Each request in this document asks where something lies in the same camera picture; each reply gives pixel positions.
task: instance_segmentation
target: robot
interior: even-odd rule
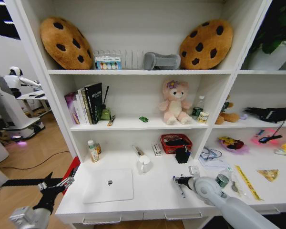
[[[189,167],[189,170],[193,176],[173,177],[173,181],[179,186],[187,186],[206,204],[219,208],[225,220],[235,229],[279,229],[241,200],[225,194],[215,180],[200,177],[197,167]],[[33,207],[34,210],[30,207],[18,208],[10,216],[10,220],[18,229],[46,229],[56,196],[74,181],[73,176],[70,176],[56,186],[47,187],[46,183],[50,177],[51,174],[39,184],[43,196]]]
[[[17,67],[11,67],[8,76],[0,76],[0,115],[5,124],[3,129],[15,141],[33,137],[44,129],[40,118],[28,118],[15,99],[21,95],[19,88],[22,85],[41,89],[39,83],[23,77]]]

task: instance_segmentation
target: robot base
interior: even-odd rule
[[[22,139],[29,139],[39,133],[41,130],[45,128],[43,122],[40,118],[37,119],[34,123],[28,125],[25,128],[16,129],[16,128],[5,128],[10,136],[10,138],[14,141],[20,141]]]

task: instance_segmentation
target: white cup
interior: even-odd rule
[[[152,162],[148,156],[142,155],[139,157],[138,169],[140,173],[147,173],[152,168]]]

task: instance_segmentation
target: red basket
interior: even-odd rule
[[[165,151],[165,153],[167,154],[175,154],[177,152],[177,149],[178,148],[183,148],[183,146],[168,146],[167,144],[165,144],[164,140],[167,140],[167,141],[172,141],[172,140],[175,140],[175,139],[183,139],[184,141],[188,142],[189,144],[186,146],[187,149],[191,149],[192,148],[192,142],[189,140],[189,138],[186,136],[186,135],[183,135],[183,134],[168,134],[168,135],[162,135],[161,136],[161,144],[162,144],[162,147]]]

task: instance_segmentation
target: yellow ruler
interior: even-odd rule
[[[240,166],[235,166],[236,169],[238,170],[239,174],[242,176],[244,182],[246,183],[246,185],[248,186],[248,188],[250,189],[252,195],[254,196],[255,199],[257,200],[263,200],[259,197],[259,195],[256,193],[255,189],[253,188],[253,186],[251,185],[250,181],[248,180],[248,178],[246,177],[246,175],[244,174],[244,172],[242,171],[242,169],[240,168]]]

